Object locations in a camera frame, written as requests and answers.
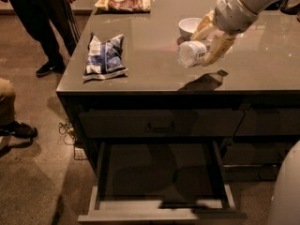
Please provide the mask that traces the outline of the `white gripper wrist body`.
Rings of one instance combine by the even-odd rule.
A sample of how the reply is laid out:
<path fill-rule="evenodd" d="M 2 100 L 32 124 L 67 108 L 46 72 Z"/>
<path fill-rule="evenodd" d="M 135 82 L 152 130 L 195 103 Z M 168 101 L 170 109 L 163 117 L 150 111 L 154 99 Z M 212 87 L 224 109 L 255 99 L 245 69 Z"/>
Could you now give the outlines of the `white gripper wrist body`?
<path fill-rule="evenodd" d="M 243 33 L 256 22 L 258 15 L 252 12 L 242 0 L 217 0 L 214 22 L 217 28 L 227 34 Z"/>

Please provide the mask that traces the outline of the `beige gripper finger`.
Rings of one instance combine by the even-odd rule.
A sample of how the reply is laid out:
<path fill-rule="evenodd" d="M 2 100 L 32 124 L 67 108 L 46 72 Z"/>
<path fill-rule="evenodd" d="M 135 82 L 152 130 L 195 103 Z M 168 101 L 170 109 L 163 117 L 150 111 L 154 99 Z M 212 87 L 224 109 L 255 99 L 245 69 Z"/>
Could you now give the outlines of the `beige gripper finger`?
<path fill-rule="evenodd" d="M 231 48 L 235 42 L 235 39 L 236 36 L 230 36 L 226 33 L 214 34 L 210 49 L 202 59 L 202 64 L 204 66 L 214 64 Z"/>
<path fill-rule="evenodd" d="M 211 41 L 217 40 L 218 35 L 216 31 L 218 30 L 218 26 L 215 21 L 215 11 L 210 10 L 207 14 L 202 17 L 202 20 L 198 24 L 196 30 L 193 32 L 190 37 L 191 40 L 203 40 L 209 39 Z"/>

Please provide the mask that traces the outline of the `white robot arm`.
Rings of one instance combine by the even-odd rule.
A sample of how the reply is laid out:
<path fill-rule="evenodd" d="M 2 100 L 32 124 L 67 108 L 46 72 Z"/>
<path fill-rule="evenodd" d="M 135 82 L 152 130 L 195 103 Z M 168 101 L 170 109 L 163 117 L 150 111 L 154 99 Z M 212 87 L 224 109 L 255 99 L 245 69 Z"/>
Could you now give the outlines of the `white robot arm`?
<path fill-rule="evenodd" d="M 217 0 L 215 8 L 202 17 L 191 40 L 202 40 L 216 30 L 207 54 L 201 58 L 204 66 L 215 63 L 234 44 L 238 34 L 246 32 L 259 14 L 279 0 Z"/>

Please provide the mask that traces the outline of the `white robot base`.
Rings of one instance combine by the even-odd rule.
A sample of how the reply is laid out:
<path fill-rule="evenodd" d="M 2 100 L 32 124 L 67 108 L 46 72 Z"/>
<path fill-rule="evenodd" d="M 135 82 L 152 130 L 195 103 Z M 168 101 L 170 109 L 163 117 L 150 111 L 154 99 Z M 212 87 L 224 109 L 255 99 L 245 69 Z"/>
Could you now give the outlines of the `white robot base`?
<path fill-rule="evenodd" d="M 291 148 L 280 167 L 267 225 L 300 225 L 300 142 Z"/>

